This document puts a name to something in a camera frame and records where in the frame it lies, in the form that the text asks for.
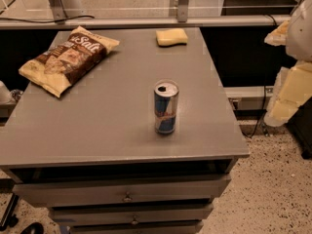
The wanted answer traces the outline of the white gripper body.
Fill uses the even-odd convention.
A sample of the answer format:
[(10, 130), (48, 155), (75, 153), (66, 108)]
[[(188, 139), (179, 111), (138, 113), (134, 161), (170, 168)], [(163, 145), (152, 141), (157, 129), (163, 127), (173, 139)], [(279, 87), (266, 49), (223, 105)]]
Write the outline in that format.
[(292, 13), (286, 52), (294, 59), (312, 61), (312, 0), (304, 0)]

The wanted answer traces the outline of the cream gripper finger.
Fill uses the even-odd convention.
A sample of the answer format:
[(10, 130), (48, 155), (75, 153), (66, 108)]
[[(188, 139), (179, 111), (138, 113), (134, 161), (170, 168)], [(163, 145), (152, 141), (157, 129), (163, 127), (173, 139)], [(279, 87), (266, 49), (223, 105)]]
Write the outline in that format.
[(282, 67), (275, 80), (264, 123), (271, 127), (288, 123), (298, 108), (311, 97), (312, 63), (298, 61), (292, 68)]
[(285, 20), (276, 29), (267, 34), (264, 38), (264, 42), (271, 46), (285, 46), (289, 24), (290, 21)]

